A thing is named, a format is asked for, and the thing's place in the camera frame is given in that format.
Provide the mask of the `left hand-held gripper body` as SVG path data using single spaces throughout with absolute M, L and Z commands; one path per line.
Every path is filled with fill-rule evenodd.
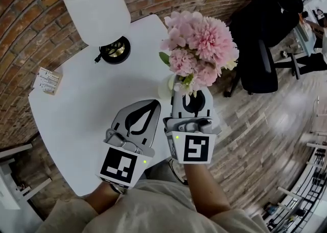
M 153 137 L 136 135 L 134 131 L 108 129 L 98 147 L 96 175 L 125 189 L 134 187 L 155 155 L 152 142 Z

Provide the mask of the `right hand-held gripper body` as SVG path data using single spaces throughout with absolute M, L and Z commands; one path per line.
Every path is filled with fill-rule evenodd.
M 209 164 L 216 134 L 210 117 L 164 118 L 171 156 L 180 164 Z

